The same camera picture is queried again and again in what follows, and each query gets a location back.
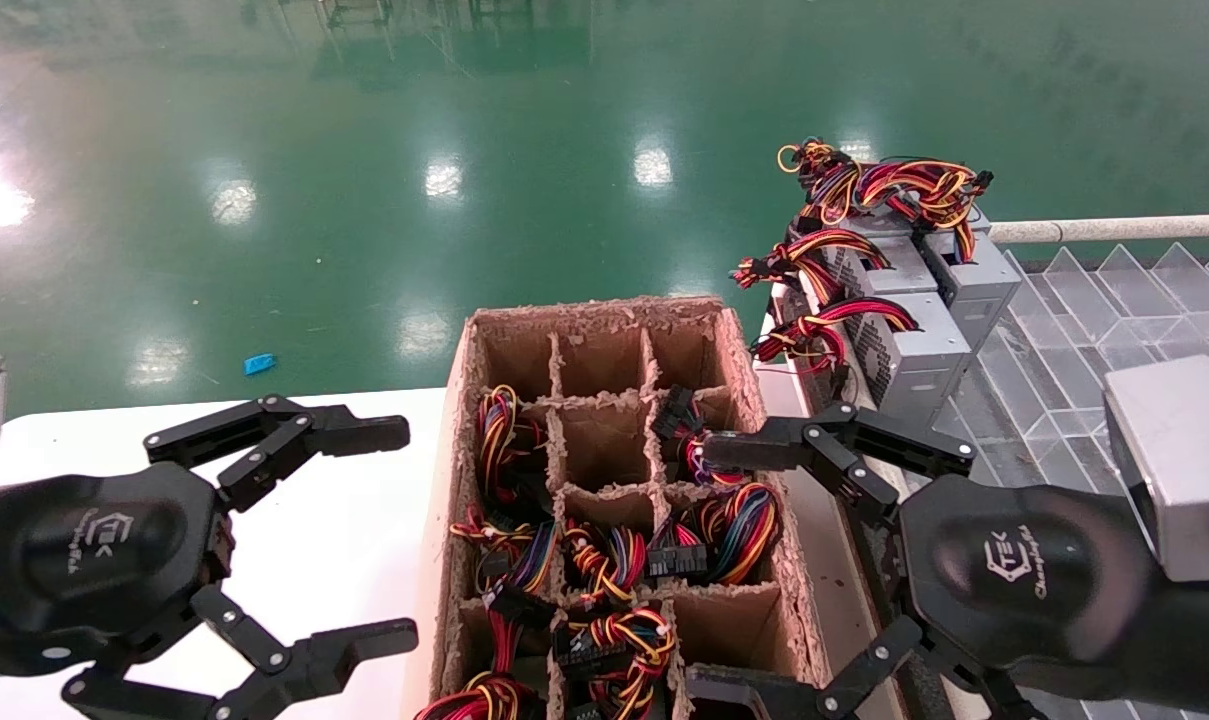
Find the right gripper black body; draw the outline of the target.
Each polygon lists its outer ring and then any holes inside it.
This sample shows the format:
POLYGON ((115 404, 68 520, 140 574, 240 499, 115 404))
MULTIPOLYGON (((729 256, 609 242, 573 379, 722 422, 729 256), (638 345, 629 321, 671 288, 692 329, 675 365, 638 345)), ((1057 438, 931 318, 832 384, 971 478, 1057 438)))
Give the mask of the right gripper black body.
POLYGON ((1159 567, 1124 498, 947 475, 898 511, 912 606, 974 669, 1117 691, 1159 567))

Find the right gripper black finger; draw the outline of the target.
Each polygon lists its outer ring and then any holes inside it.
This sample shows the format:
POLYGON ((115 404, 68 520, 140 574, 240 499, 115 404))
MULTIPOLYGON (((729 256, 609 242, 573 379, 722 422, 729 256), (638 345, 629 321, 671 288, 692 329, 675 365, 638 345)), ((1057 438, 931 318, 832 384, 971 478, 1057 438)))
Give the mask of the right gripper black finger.
POLYGON ((929 426, 841 403, 818 416, 769 416, 754 432, 710 432, 702 455, 715 469, 805 470, 861 519, 893 523, 898 490, 870 469, 869 459, 929 480, 968 477, 974 451, 929 426))
POLYGON ((1045 718, 1019 685, 1049 691, 1048 612, 904 612, 825 687, 750 667, 688 664, 686 689, 763 719, 855 719, 910 655, 962 691, 982 693, 994 719, 1045 718))

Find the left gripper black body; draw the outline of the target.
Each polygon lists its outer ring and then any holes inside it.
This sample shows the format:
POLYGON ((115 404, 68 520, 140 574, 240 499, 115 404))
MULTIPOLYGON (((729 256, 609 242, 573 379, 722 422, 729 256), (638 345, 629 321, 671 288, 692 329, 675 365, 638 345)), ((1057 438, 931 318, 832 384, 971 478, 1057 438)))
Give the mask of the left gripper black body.
POLYGON ((220 493, 173 461, 0 486, 0 677, 156 660, 196 628, 193 594, 229 577, 233 550, 220 493))

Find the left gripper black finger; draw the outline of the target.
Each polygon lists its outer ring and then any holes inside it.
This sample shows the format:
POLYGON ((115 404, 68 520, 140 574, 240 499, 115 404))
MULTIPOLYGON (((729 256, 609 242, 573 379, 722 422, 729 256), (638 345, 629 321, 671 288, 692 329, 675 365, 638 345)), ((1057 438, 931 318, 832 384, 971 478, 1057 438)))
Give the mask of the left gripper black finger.
POLYGON ((189 610, 253 670, 221 697, 127 679, 129 655, 100 660, 64 685, 63 701, 87 719, 274 719, 290 706, 342 693, 363 661, 415 650, 411 619, 345 626, 284 648, 216 585, 193 593, 189 610))
POLYGON ((245 455, 216 474, 221 506, 245 512, 313 455, 348 457, 400 451, 411 441, 404 416, 357 418, 345 405, 303 406, 266 395, 144 439, 150 461, 185 469, 245 455))

